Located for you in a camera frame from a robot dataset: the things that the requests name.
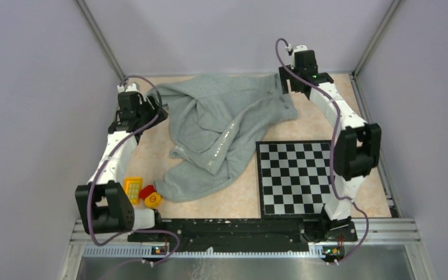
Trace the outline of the grey zip-up jacket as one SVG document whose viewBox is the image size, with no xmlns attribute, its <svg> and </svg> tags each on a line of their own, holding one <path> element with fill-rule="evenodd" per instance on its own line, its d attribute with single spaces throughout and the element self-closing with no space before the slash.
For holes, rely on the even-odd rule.
<svg viewBox="0 0 448 280">
<path fill-rule="evenodd" d="M 171 202 L 207 197 L 230 186 L 245 171 L 275 124 L 295 120 L 298 112 L 282 91 L 278 74 L 199 75 L 158 84 L 169 111 L 172 158 L 181 162 L 155 181 Z"/>
</svg>

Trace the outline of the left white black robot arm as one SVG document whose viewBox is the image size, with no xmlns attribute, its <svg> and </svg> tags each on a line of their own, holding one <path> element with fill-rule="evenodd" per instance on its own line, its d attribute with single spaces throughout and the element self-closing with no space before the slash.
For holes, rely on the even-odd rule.
<svg viewBox="0 0 448 280">
<path fill-rule="evenodd" d="M 127 164 L 141 135 L 167 118 L 158 92 L 118 95 L 119 109 L 108 127 L 107 145 L 94 175 L 77 186 L 75 199 L 88 234 L 132 230 L 140 217 L 123 185 Z"/>
</svg>

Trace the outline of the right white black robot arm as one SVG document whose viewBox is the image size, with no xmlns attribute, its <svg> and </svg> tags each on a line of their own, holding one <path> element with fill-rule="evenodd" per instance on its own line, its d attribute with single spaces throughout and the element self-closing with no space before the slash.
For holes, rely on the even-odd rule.
<svg viewBox="0 0 448 280">
<path fill-rule="evenodd" d="M 303 93 L 332 125 L 329 177 L 332 196 L 322 208 L 318 222 L 304 230 L 311 242 L 337 241 L 355 232 L 351 208 L 355 197 L 380 158 L 382 129 L 360 117 L 337 90 L 333 78 L 319 72 L 315 52 L 305 45 L 288 44 L 292 63 L 279 67 L 283 93 Z"/>
</svg>

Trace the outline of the yellow toy block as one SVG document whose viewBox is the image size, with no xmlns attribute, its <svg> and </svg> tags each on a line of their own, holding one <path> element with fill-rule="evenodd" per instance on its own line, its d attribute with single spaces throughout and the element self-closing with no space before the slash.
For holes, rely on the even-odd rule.
<svg viewBox="0 0 448 280">
<path fill-rule="evenodd" d="M 139 192 L 142 190 L 143 179 L 141 177 L 126 177 L 123 183 L 123 189 L 128 200 L 133 205 L 140 203 Z"/>
</svg>

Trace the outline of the red yellow toy button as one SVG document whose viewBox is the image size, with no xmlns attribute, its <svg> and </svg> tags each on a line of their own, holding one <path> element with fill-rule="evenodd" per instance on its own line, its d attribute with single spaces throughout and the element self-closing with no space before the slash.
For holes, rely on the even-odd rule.
<svg viewBox="0 0 448 280">
<path fill-rule="evenodd" d="M 139 191 L 138 197 L 147 208 L 155 209 L 162 203 L 162 197 L 154 185 L 147 185 Z"/>
</svg>

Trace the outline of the black white checkerboard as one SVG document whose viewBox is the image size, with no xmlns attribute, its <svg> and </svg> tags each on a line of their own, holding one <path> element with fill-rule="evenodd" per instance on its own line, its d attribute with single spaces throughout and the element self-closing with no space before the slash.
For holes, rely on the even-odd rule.
<svg viewBox="0 0 448 280">
<path fill-rule="evenodd" d="M 329 140 L 259 141 L 255 151 L 263 219 L 321 214 L 333 197 Z"/>
</svg>

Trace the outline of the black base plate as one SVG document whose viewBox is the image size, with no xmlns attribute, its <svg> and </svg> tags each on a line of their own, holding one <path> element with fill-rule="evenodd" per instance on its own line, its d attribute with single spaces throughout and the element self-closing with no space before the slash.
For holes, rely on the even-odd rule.
<svg viewBox="0 0 448 280">
<path fill-rule="evenodd" d="M 129 242 L 159 242 L 177 252 L 282 253 L 308 251 L 310 243 L 355 242 L 353 222 L 329 230 L 317 219 L 162 219 L 151 233 L 132 233 Z"/>
</svg>

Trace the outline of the aluminium frame rail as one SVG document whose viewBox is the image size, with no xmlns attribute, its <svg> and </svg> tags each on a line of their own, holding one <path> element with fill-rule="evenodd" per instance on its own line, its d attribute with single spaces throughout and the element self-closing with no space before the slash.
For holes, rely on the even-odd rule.
<svg viewBox="0 0 448 280">
<path fill-rule="evenodd" d="M 82 257 L 120 257 L 147 261 L 168 258 L 313 258 L 322 264 L 338 247 L 352 247 L 344 258 L 360 256 L 363 247 L 403 246 L 415 279 L 435 279 L 417 225 L 410 218 L 355 218 L 339 237 L 309 241 L 313 220 L 285 219 L 164 219 L 158 229 L 101 234 L 92 243 L 81 221 L 75 223 L 61 279 L 74 279 Z"/>
</svg>

